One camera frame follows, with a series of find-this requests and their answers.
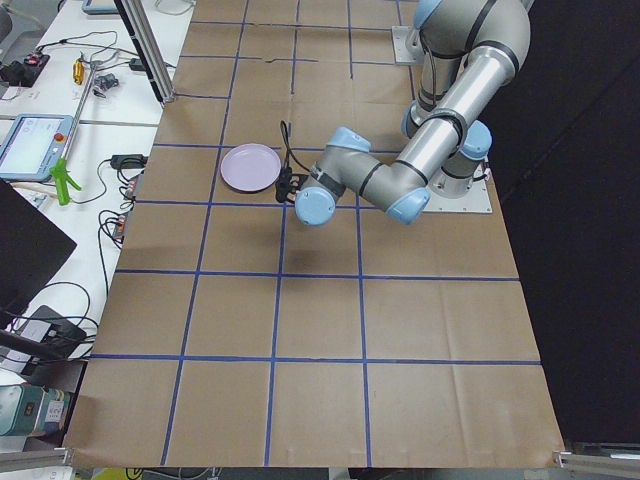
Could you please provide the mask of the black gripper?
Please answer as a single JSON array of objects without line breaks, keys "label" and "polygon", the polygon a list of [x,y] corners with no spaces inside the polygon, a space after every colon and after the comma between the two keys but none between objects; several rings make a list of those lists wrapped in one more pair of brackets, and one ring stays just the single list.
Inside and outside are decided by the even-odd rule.
[{"label": "black gripper", "polygon": [[307,174],[294,173],[291,167],[281,168],[275,182],[276,201],[278,203],[294,203],[297,192],[307,178]]}]

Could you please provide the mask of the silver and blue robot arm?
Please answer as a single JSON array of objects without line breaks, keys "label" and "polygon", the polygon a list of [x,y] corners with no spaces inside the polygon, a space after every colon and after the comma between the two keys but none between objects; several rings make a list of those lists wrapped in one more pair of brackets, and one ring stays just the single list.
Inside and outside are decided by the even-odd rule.
[{"label": "silver and blue robot arm", "polygon": [[426,58],[418,97],[402,123],[408,144],[385,165],[364,137],[336,129],[296,193],[301,223],[329,222],[345,190],[413,223],[430,199],[430,179],[462,149],[473,122],[524,64],[530,21],[520,1],[421,1],[410,42]]}]

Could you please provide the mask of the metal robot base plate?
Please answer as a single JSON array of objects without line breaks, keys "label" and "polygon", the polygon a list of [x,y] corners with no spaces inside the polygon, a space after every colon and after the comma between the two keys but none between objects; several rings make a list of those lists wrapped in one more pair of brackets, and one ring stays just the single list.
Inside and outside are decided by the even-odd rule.
[{"label": "metal robot base plate", "polygon": [[474,160],[462,154],[447,159],[429,180],[430,200],[424,211],[491,214],[486,161],[487,157]]}]

